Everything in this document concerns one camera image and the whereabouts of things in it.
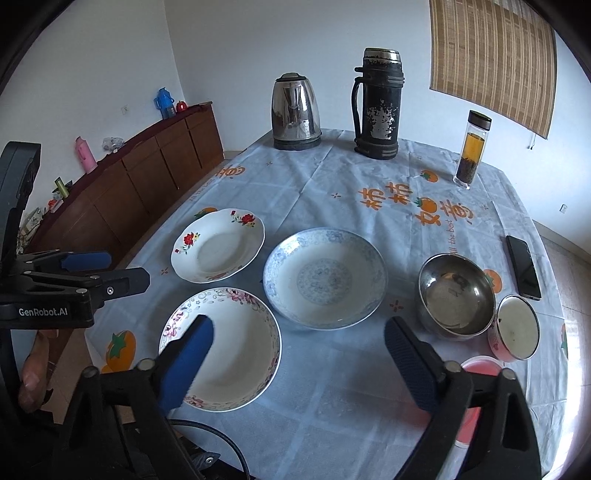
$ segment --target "wooden cabinet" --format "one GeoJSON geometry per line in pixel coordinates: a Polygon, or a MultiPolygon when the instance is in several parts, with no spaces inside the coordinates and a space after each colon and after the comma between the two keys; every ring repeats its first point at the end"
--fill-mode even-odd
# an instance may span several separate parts
{"type": "Polygon", "coordinates": [[[203,169],[189,132],[183,132],[180,137],[163,146],[162,155],[175,184],[182,192],[186,192],[191,185],[203,178],[203,169]]]}
{"type": "Polygon", "coordinates": [[[27,252],[106,250],[113,268],[148,228],[223,160],[211,103],[157,122],[78,180],[27,252]]]}
{"type": "Polygon", "coordinates": [[[208,121],[206,118],[191,128],[190,133],[201,166],[205,170],[211,170],[214,166],[219,165],[223,160],[223,148],[215,121],[208,121]]]}
{"type": "Polygon", "coordinates": [[[128,174],[152,220],[158,219],[180,193],[160,150],[136,163],[128,174]]]}
{"type": "Polygon", "coordinates": [[[127,175],[113,181],[96,209],[122,245],[133,245],[150,226],[148,212],[127,175]]]}

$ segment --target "stainless steel bowl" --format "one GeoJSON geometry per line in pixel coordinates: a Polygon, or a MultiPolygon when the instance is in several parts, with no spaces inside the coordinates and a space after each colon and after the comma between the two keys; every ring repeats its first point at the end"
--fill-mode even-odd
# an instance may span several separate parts
{"type": "Polygon", "coordinates": [[[452,340],[480,335],[495,317],[496,300],[484,272],[467,258],[439,254],[418,274],[418,316],[425,328],[452,340]]]}

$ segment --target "blue thermos bottle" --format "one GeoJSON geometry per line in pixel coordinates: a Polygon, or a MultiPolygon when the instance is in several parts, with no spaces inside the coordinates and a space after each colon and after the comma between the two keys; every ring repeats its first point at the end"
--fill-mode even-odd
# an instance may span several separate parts
{"type": "Polygon", "coordinates": [[[176,112],[174,111],[174,98],[170,96],[170,93],[166,88],[158,90],[158,95],[154,99],[154,105],[160,110],[163,119],[176,115],[176,112]]]}

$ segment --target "cable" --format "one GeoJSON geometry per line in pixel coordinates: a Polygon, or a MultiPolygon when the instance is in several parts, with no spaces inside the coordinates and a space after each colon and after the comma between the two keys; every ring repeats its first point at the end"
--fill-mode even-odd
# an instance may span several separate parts
{"type": "Polygon", "coordinates": [[[251,474],[250,474],[250,471],[248,470],[248,465],[246,464],[246,459],[244,458],[244,455],[240,451],[240,448],[238,448],[238,445],[236,445],[236,443],[234,443],[229,436],[220,432],[219,430],[216,430],[213,427],[210,427],[209,425],[205,425],[204,423],[199,423],[198,421],[169,419],[168,422],[171,425],[181,425],[183,427],[195,427],[196,429],[205,430],[206,432],[213,433],[214,435],[217,435],[218,437],[220,437],[224,442],[226,442],[230,447],[232,447],[232,450],[234,450],[234,453],[236,453],[238,460],[240,460],[240,465],[242,465],[242,470],[244,471],[244,474],[246,475],[247,480],[251,480],[251,474]]]}

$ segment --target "kettle lid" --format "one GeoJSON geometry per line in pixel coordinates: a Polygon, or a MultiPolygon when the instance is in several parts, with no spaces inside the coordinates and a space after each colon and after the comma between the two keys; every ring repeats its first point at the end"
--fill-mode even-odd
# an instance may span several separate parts
{"type": "Polygon", "coordinates": [[[304,77],[303,75],[300,75],[299,73],[289,72],[289,73],[284,73],[275,81],[276,82],[296,82],[298,80],[307,80],[307,79],[308,78],[304,77]]]}

